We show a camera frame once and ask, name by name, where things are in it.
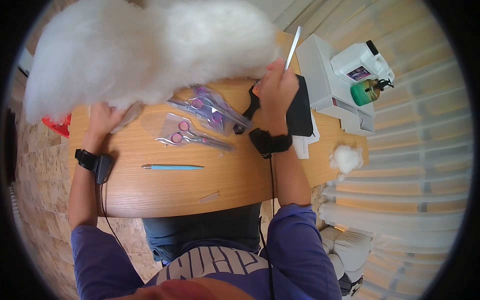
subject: tiled floor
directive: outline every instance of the tiled floor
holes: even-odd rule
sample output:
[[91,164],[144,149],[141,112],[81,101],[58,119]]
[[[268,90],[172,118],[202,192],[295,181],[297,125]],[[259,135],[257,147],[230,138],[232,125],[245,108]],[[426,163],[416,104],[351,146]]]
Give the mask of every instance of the tiled floor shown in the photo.
[[[42,123],[18,122],[17,181],[14,184],[25,242],[46,281],[63,299],[78,299],[73,274],[68,221],[68,140]],[[312,191],[314,210],[321,201],[320,189]],[[262,232],[266,236],[272,218],[270,202],[262,205]],[[161,268],[145,241],[141,219],[109,218],[133,266],[146,282]],[[105,218],[98,228],[111,233]]]

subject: green glass bottle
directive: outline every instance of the green glass bottle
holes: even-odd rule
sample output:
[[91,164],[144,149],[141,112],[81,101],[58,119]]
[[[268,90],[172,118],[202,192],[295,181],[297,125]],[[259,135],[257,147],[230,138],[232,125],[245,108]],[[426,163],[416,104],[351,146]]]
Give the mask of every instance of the green glass bottle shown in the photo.
[[392,83],[390,80],[385,79],[367,79],[356,85],[353,85],[350,88],[350,93],[352,94],[353,101],[358,106],[362,106],[365,104],[372,103],[373,101],[377,100],[380,96],[380,92],[384,90],[385,86],[391,86]]

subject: white curtain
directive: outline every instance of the white curtain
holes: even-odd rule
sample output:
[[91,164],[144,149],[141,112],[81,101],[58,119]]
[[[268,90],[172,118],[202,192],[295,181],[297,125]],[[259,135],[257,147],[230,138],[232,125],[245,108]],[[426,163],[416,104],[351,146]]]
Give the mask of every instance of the white curtain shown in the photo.
[[320,218],[375,238],[354,298],[417,299],[468,198],[472,125],[455,56],[421,0],[326,0],[304,25],[338,50],[372,40],[395,73],[374,102],[369,165],[323,190]]

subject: jeans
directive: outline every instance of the jeans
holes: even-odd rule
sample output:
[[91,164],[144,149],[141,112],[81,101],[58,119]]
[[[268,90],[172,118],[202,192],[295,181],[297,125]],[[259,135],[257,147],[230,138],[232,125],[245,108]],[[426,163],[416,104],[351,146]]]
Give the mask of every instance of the jeans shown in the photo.
[[211,213],[144,218],[146,239],[156,262],[172,262],[186,244],[204,239],[238,242],[252,252],[258,249],[261,203]]

